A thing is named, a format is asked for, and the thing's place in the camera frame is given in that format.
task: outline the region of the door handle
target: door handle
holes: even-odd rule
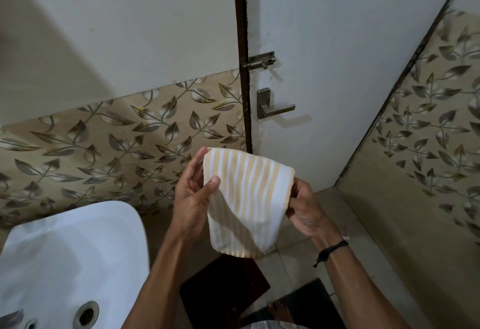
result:
[[[287,105],[279,109],[270,109],[270,88],[257,90],[257,118],[264,119],[273,115],[295,110],[295,104]]]

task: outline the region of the white sink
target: white sink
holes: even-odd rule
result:
[[[14,328],[75,328],[80,307],[95,302],[93,328],[120,329],[148,272],[145,230],[127,203],[106,201],[21,224],[0,255],[0,318],[23,310]]]

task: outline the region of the bracelet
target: bracelet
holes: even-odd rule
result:
[[[326,262],[327,259],[328,259],[328,256],[330,255],[330,253],[332,253],[333,251],[335,251],[337,248],[346,247],[346,246],[348,246],[348,245],[349,245],[349,242],[343,240],[343,241],[341,241],[341,242],[338,243],[338,244],[335,244],[335,245],[333,245],[333,246],[331,246],[331,247],[328,247],[328,248],[323,249],[323,250],[318,254],[317,263],[315,263],[315,264],[313,265],[313,267],[316,268],[320,262]]]

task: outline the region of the hand towel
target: hand towel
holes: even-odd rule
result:
[[[258,257],[275,242],[287,210],[295,171],[271,159],[227,148],[209,148],[203,179],[220,177],[210,196],[212,247],[236,257]]]

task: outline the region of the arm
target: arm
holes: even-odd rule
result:
[[[122,329],[168,329],[173,325],[185,258],[207,217],[208,198],[220,184],[213,176],[203,186],[202,147],[189,162],[175,189],[173,217],[152,270]]]
[[[298,230],[313,240],[319,251],[343,240],[305,181],[295,179],[286,214]],[[333,251],[325,266],[350,329],[409,328],[368,277],[350,247]]]

